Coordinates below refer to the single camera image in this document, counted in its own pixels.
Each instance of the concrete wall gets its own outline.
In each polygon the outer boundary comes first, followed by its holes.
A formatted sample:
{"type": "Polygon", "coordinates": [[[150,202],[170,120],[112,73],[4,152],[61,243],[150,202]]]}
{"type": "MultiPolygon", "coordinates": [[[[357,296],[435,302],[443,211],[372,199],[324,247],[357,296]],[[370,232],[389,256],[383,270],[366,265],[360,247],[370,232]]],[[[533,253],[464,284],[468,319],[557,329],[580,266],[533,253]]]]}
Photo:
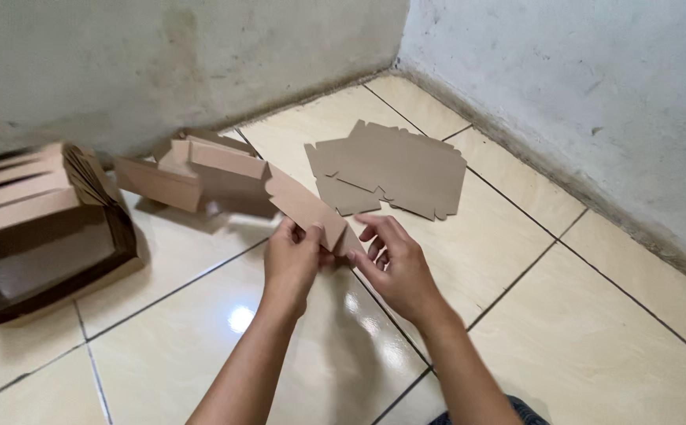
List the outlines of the concrete wall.
{"type": "Polygon", "coordinates": [[[686,1],[412,0],[397,66],[686,272],[686,1]]]}
{"type": "Polygon", "coordinates": [[[135,154],[387,68],[408,0],[0,0],[0,151],[135,154]]]}

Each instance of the open cardboard box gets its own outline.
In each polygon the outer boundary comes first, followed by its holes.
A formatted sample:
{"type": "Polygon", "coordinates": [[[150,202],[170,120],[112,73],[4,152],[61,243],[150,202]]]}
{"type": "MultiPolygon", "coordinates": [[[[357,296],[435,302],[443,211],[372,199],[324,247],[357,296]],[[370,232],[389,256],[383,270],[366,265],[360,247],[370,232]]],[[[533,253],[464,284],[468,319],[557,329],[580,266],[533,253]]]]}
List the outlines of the open cardboard box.
{"type": "Polygon", "coordinates": [[[0,155],[0,324],[143,266],[118,200],[92,151],[54,143],[0,155]]]}
{"type": "Polygon", "coordinates": [[[115,158],[120,189],[190,212],[215,203],[220,211],[272,217],[282,211],[304,230],[325,226],[321,245],[336,256],[363,250],[348,223],[282,170],[257,158],[248,144],[213,131],[182,130],[155,161],[115,158]]]}

